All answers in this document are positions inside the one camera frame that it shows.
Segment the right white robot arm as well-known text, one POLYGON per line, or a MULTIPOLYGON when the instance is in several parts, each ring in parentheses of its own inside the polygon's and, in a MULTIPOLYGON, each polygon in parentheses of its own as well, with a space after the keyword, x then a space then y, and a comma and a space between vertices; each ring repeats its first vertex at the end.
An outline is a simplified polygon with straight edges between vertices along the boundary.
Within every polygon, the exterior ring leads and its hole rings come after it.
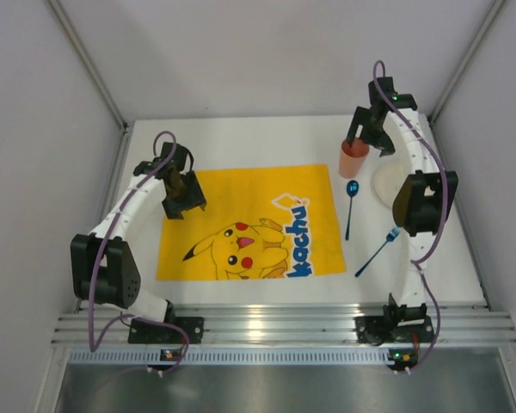
POLYGON ((367 108, 354 111, 341 151, 346 162, 352 150, 375 148, 395 158, 374 174, 376 189, 386 188, 395 226, 404 231, 400 268, 391 297, 399 306, 419 307, 426 301, 424 272, 450 214, 458 176, 444 168, 426 141, 414 97, 400 94, 392 77, 374 77, 368 84, 367 108))

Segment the orange plastic cup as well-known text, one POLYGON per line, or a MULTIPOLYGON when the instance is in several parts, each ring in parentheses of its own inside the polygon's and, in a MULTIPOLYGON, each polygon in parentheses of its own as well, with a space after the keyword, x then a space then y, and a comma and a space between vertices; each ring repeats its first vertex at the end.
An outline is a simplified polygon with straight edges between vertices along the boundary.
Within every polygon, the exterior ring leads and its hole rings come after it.
POLYGON ((369 154, 369 145, 355 138, 350 145, 346 140, 341 144, 339 175, 345 179, 353 179, 359 172, 369 154))

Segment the yellow Pikachu cloth placemat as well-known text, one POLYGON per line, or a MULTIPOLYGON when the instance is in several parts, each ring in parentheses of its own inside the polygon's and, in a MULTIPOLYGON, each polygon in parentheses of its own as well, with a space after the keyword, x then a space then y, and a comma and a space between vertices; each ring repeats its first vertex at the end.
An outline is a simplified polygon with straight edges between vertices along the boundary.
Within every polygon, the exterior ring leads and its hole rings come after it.
POLYGON ((324 164, 196 174, 206 206, 165 219, 160 281, 265 280, 343 273, 324 164))

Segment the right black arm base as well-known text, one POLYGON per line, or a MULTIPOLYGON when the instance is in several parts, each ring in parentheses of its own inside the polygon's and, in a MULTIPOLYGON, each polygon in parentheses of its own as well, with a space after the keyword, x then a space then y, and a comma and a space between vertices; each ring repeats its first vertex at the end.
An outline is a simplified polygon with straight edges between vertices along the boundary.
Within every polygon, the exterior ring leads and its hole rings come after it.
POLYGON ((355 318, 355 327, 358 342, 372 346, 431 342, 434 338, 434 327, 425 304, 416 307, 384 305, 380 316, 355 318))

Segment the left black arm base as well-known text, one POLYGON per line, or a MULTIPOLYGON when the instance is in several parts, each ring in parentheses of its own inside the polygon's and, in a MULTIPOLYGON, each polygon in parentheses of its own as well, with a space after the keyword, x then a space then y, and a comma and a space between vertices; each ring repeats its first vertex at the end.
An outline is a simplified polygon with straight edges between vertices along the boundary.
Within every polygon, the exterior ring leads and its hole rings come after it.
POLYGON ((127 341, 130 344, 201 344, 204 324, 202 317, 178 317, 175 326, 187 334, 186 339, 173 328, 133 319, 127 341))

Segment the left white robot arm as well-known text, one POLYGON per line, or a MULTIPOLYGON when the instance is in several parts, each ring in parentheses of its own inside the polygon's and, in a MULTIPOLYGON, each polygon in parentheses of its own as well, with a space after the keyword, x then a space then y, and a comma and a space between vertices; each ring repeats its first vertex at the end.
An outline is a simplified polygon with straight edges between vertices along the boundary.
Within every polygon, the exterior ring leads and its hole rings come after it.
POLYGON ((161 208, 167 219, 182 219, 206 198, 193 170, 191 151, 165 142, 161 153, 141 162, 118 203, 88 235, 71 241, 73 290, 81 300, 93 299, 136 317, 173 323, 173 305, 143 287, 130 242, 138 237, 149 215, 161 208))

